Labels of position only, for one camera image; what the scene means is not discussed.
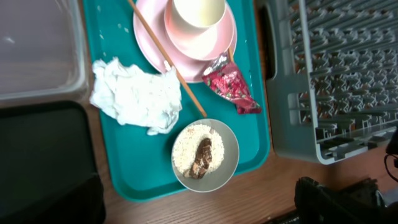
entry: red wrapper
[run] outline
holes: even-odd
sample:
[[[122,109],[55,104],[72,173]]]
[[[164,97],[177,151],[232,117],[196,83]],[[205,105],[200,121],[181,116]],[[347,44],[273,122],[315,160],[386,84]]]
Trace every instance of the red wrapper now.
[[[205,84],[217,95],[236,104],[238,114],[261,113],[261,107],[251,97],[248,84],[238,66],[226,58],[222,61],[220,63],[218,58],[205,70],[204,74],[212,71],[202,77]]]

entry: cup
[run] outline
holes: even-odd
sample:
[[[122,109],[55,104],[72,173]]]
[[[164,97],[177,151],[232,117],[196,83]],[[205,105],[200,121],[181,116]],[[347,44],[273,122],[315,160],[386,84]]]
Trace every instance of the cup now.
[[[182,32],[198,35],[225,15],[225,0],[171,0],[171,20]]]

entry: white cloth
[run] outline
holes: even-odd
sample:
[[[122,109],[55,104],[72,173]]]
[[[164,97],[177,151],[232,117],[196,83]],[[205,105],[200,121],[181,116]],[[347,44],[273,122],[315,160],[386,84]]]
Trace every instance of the white cloth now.
[[[119,124],[149,127],[148,135],[167,134],[182,109],[175,68],[165,74],[144,73],[137,65],[123,67],[118,58],[93,63],[96,80],[90,103]]]

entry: dish rack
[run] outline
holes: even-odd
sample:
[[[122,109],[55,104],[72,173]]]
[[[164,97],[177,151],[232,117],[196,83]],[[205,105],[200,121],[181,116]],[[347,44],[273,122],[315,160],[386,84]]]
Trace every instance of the dish rack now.
[[[273,61],[280,156],[331,164],[387,144],[398,125],[398,1],[259,0]]]

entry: pink plate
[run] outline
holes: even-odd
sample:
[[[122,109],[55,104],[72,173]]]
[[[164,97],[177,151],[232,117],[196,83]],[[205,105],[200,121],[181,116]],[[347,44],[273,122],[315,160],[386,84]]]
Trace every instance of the pink plate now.
[[[217,25],[199,35],[187,34],[178,28],[171,17],[172,0],[167,3],[164,21],[166,34],[174,46],[186,56],[195,60],[214,60],[228,50],[234,38],[234,21],[231,8]]]
[[[164,10],[167,0],[138,0],[136,6],[141,11],[145,20],[154,31],[155,35],[163,45],[166,52],[169,54],[176,68],[180,71],[182,77],[188,83],[199,83],[201,79],[201,70],[207,62],[191,59],[178,51],[178,49],[171,43],[167,37],[164,26]],[[236,30],[236,23],[233,18],[234,30]],[[134,34],[141,52],[149,63],[159,72],[166,72],[164,65],[164,58],[161,52],[157,49],[155,43],[150,38],[149,34],[141,24],[137,16],[133,15]],[[232,47],[236,48],[236,31],[232,40]]]

